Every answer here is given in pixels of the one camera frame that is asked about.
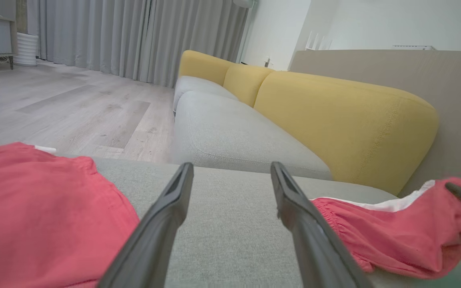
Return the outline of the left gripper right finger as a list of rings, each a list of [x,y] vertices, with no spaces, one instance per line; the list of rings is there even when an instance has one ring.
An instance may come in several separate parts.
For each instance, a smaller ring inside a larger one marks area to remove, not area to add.
[[[287,168],[271,164],[277,216],[292,233],[306,288],[371,288],[373,284]]]

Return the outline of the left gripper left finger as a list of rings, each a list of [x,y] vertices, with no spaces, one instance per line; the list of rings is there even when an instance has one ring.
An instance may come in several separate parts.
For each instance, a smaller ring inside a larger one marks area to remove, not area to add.
[[[194,166],[179,166],[97,284],[99,288],[163,288],[174,239],[184,223]]]

